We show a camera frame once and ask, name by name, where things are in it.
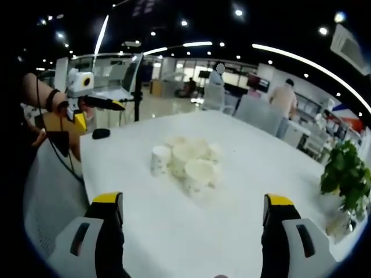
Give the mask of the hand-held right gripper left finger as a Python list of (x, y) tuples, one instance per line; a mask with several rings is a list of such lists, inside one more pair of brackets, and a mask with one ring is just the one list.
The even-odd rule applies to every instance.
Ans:
[(56, 237), (48, 264), (58, 277), (129, 277), (123, 267), (123, 196), (95, 197)]

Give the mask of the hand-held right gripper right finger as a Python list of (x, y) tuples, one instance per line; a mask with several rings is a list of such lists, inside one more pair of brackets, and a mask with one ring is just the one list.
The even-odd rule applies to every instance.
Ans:
[(338, 262), (328, 237), (293, 202), (264, 196), (261, 277), (329, 277)]

